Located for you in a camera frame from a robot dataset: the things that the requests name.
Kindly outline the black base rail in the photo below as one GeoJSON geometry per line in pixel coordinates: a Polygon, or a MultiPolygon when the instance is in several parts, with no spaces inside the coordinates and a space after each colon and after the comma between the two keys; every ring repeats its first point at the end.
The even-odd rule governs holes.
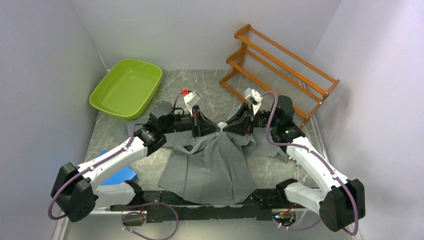
{"type": "Polygon", "coordinates": [[[304,207],[299,204],[292,205],[284,201],[280,192],[275,188],[259,188],[251,193],[244,201],[236,205],[202,205],[184,200],[175,193],[167,190],[145,191],[142,197],[137,197],[135,202],[127,205],[113,205],[109,209],[115,212],[142,211],[146,213],[148,223],[162,223],[175,220],[171,209],[161,202],[170,205],[181,221],[199,220],[231,220],[231,219],[256,219],[257,221],[270,221],[273,216],[289,211],[291,217],[295,210],[304,207]]]}

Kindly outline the blue flat pad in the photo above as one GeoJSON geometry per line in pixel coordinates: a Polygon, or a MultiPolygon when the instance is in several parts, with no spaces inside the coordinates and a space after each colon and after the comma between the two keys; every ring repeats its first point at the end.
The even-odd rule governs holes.
{"type": "Polygon", "coordinates": [[[120,170],[115,171],[107,179],[105,179],[101,184],[97,182],[96,187],[100,186],[111,186],[122,184],[125,181],[136,180],[138,175],[131,170],[128,166],[121,168],[120,170]]]}

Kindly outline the grey button-up shirt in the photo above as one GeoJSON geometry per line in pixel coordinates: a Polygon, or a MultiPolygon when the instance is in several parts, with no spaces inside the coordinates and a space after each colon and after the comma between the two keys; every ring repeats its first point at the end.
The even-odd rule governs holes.
{"type": "Polygon", "coordinates": [[[201,205],[239,204],[257,189],[246,157],[288,160],[267,141],[264,128],[251,135],[215,132],[195,138],[183,131],[165,137],[161,149],[130,164],[130,169],[146,189],[160,187],[201,205]]]}

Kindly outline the orange wooden rack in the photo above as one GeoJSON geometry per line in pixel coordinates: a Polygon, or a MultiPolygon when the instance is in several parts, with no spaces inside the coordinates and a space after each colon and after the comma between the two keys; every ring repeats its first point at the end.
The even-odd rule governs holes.
{"type": "Polygon", "coordinates": [[[339,79],[312,65],[250,24],[239,28],[234,38],[241,44],[226,59],[231,71],[219,84],[244,101],[242,94],[228,84],[231,78],[241,74],[265,91],[274,90],[290,97],[297,124],[301,128],[314,117],[340,83],[339,79]]]}

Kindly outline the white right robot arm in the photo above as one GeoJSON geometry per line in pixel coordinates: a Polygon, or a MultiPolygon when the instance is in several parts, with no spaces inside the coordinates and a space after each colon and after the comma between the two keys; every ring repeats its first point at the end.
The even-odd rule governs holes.
{"type": "Polygon", "coordinates": [[[365,187],[359,179],[349,179],[317,152],[306,134],[294,123],[292,100],[283,95],[274,98],[270,111],[259,110],[262,95],[245,97],[238,112],[226,122],[225,132],[248,135],[265,128],[265,139],[299,163],[317,184],[310,188],[294,178],[278,183],[275,202],[282,208],[301,205],[319,215],[329,230],[344,230],[355,236],[359,220],[366,214],[365,187]]]}

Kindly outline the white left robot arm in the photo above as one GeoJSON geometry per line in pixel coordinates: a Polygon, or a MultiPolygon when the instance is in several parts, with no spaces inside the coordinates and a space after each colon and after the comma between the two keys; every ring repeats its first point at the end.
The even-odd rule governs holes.
{"type": "Polygon", "coordinates": [[[93,210],[121,205],[130,210],[142,207],[143,189],[133,180],[114,185],[103,183],[129,164],[159,150],[170,133],[190,131],[194,137],[219,132],[220,127],[205,117],[198,105],[188,114],[176,114],[171,103],[159,103],[145,123],[136,123],[128,138],[103,155],[77,166],[68,162],[58,171],[51,190],[48,216],[78,222],[93,210]]]}

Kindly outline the green plastic tub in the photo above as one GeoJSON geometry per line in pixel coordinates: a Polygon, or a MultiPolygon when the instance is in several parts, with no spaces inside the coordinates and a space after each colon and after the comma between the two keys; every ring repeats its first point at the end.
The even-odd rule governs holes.
{"type": "Polygon", "coordinates": [[[95,109],[125,120],[141,116],[161,84],[160,67],[138,59],[119,61],[89,96],[95,109]]]}

